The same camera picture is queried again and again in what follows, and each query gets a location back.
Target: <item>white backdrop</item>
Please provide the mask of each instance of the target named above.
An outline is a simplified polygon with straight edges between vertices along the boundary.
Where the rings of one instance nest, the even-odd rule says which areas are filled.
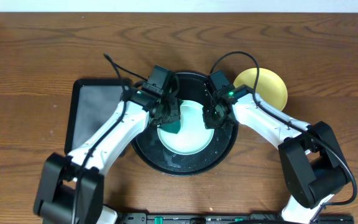
[[[0,12],[358,12],[358,0],[0,0]]]

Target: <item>black plate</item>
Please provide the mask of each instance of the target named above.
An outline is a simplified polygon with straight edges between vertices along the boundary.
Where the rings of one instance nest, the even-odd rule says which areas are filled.
[[[211,104],[211,97],[204,85],[206,75],[193,72],[178,72],[180,91],[177,97],[193,100],[203,106]],[[218,165],[230,152],[236,141],[238,125],[229,123],[214,130],[211,142],[201,152],[179,155],[167,149],[160,141],[157,128],[149,126],[140,133],[132,145],[142,160],[154,169],[170,175],[196,175]]]

